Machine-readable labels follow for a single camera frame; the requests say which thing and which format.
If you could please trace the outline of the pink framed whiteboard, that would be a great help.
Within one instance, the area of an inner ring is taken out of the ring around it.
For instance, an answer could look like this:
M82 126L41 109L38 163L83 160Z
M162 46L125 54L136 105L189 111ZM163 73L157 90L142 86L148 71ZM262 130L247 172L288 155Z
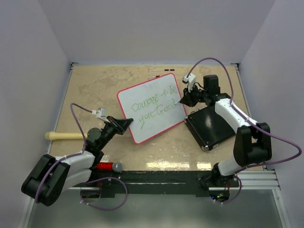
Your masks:
M120 90L117 99L125 118L133 118L130 133L141 144L182 123L186 111L173 73Z

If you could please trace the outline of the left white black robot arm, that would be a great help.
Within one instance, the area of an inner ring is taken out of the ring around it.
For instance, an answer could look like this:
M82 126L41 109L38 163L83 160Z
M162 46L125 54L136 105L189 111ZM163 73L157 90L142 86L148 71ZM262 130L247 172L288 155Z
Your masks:
M123 135L132 122L132 118L115 119L107 116L104 128L88 131L84 150L63 157L43 155L23 182L21 192L36 203L51 206L61 192L75 185L96 185L98 174L92 169L102 159L103 148L115 135Z

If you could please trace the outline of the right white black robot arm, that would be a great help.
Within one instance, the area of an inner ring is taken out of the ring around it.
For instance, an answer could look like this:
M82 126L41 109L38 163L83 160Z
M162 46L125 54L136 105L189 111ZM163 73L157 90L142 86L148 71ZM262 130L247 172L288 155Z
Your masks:
M233 179L237 170L251 164L268 161L272 157L271 140L256 130L260 127L267 133L270 127L248 117L234 106L231 97L220 91L217 75L203 77L203 85L196 82L194 74L186 74L180 104L194 107L205 103L206 107L189 114L184 122L202 150L212 150L216 144L235 136L233 154L225 161L216 163L209 176L201 181L203 188L224 187Z

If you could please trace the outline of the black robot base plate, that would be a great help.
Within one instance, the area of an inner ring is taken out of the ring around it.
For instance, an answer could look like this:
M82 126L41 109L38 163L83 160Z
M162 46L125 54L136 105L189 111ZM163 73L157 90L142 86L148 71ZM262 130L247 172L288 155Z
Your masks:
M212 178L211 171L94 171L89 181L77 187L101 191L101 197L115 194L195 195L208 197L212 188L238 187L236 176Z

